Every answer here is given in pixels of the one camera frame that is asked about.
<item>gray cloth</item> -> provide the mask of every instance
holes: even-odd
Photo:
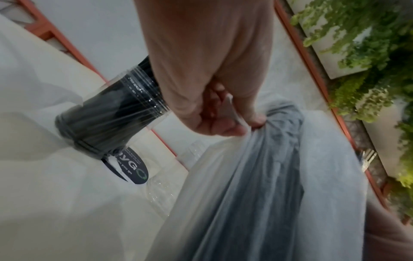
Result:
[[[191,170],[147,261],[293,259],[303,196],[303,116],[289,102],[267,116],[263,128],[216,162],[219,167],[206,166],[201,158]]]

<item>gray plastic bag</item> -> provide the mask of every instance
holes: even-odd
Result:
[[[147,261],[292,260],[303,195],[303,116],[289,102],[265,127],[210,147],[190,174]],[[214,154],[225,146],[225,154]]]

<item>circular logo sticker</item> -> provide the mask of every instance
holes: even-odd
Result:
[[[149,172],[142,159],[131,148],[123,150],[115,157],[122,173],[109,163],[108,160],[102,160],[103,163],[119,178],[127,181],[124,177],[128,177],[135,184],[144,184],[148,181]]]

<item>black cylindrical object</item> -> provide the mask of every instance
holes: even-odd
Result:
[[[83,105],[57,116],[55,125],[76,149],[102,159],[118,155],[132,136],[168,110],[146,57]]]

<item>hand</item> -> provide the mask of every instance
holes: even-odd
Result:
[[[216,110],[230,93],[251,127],[272,46],[272,0],[135,0],[163,97],[190,129],[240,136],[247,129]]]
[[[378,201],[367,202],[364,248],[367,261],[413,260],[411,231]]]

